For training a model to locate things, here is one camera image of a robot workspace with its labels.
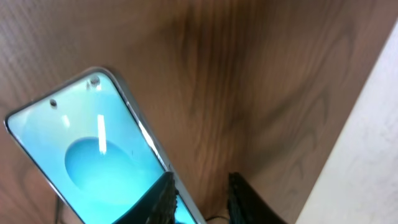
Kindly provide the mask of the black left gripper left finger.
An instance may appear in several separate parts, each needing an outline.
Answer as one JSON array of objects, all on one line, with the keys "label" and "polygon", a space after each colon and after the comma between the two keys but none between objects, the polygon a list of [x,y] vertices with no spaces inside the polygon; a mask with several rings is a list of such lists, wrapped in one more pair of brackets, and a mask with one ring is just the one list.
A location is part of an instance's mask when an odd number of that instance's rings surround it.
[{"label": "black left gripper left finger", "polygon": [[178,195],[174,174],[165,172],[115,224],[175,224]]}]

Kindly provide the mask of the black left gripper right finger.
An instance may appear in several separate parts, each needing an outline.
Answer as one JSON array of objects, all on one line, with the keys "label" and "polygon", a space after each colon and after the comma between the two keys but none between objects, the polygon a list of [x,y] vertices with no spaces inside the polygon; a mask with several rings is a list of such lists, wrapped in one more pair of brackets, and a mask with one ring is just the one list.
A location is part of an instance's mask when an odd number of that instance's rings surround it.
[{"label": "black left gripper right finger", "polygon": [[228,175],[227,207],[229,224],[286,224],[238,172]]}]

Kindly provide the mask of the Galaxy S25 smartphone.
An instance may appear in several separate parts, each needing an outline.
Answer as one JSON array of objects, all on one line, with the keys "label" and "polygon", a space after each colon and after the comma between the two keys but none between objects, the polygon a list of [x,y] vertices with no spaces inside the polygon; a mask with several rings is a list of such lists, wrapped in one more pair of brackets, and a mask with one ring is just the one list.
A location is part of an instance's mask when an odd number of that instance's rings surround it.
[{"label": "Galaxy S25 smartphone", "polygon": [[91,67],[11,111],[8,133],[84,223],[115,223],[174,167],[131,92]]}]

